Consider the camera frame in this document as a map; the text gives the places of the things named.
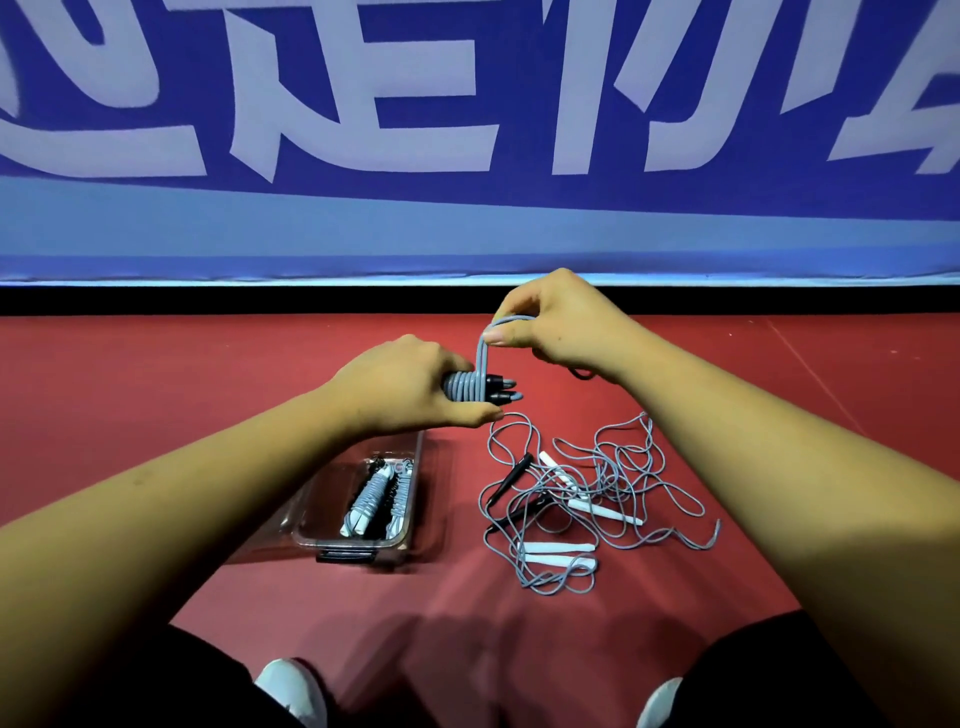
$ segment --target red floor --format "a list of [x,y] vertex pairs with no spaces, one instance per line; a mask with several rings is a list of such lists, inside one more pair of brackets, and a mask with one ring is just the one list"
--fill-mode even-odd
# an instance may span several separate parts
[[[0,320],[0,522],[312,388],[414,332],[472,356],[481,316]],[[657,317],[671,341],[960,477],[960,316]],[[493,370],[544,435],[586,442],[637,412],[528,352]],[[590,595],[523,592],[480,543],[478,488],[502,476],[484,434],[436,431],[443,556],[408,574],[308,560],[221,569],[177,624],[256,672],[300,656],[350,712],[408,724],[632,726],[646,695],[711,641],[796,606],[676,453],[667,473],[725,518],[715,550],[602,549]],[[653,521],[674,518],[659,502]],[[688,529],[706,538],[709,523]],[[432,721],[419,719],[432,716]]]

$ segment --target sneaker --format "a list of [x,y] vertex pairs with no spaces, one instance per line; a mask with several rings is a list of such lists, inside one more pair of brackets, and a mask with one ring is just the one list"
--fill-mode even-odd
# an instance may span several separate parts
[[636,722],[636,728],[660,728],[666,722],[673,710],[673,698],[677,695],[677,688],[682,680],[682,677],[672,678],[653,691],[647,698],[647,704],[643,706],[643,713]]
[[320,684],[296,660],[274,660],[253,683],[307,728],[326,728],[326,703]]

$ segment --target jump rope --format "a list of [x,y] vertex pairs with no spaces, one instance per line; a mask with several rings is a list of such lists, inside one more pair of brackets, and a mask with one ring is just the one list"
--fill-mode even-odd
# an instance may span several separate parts
[[[511,321],[533,319],[533,316],[507,316],[494,321],[484,332]],[[454,372],[444,378],[444,392],[451,400],[505,404],[523,399],[519,392],[512,391],[516,386],[514,381],[488,374],[487,354],[487,343],[481,335],[476,369]],[[572,369],[570,372],[579,379],[592,377]],[[519,427],[526,433],[519,457],[501,440],[511,427]],[[623,445],[605,439],[609,431],[626,429],[639,429],[642,444]],[[645,412],[626,422],[600,427],[593,435],[592,447],[573,445],[560,437],[552,438],[551,447],[563,460],[578,465],[559,465],[543,450],[540,430],[523,413],[509,412],[504,420],[490,425],[487,452],[511,470],[503,480],[484,486],[477,499],[480,513],[490,523],[483,541],[514,568],[521,587],[539,595],[554,595],[561,590],[586,594],[596,583],[599,562],[592,554],[601,543],[626,550],[657,544],[674,536],[695,550],[713,548],[716,544],[719,520],[705,544],[692,541],[673,526],[662,526],[647,533],[640,530],[647,522],[647,496],[657,489],[663,489],[683,514],[691,518],[703,518],[707,514],[703,502],[660,477],[666,459],[654,440],[653,421]],[[534,478],[529,487],[518,484],[526,474]],[[508,492],[511,495],[506,501],[505,515],[496,516],[493,508]],[[544,521],[551,512],[558,516],[547,525]],[[583,543],[528,537],[537,531],[556,537],[575,524],[587,533]]]

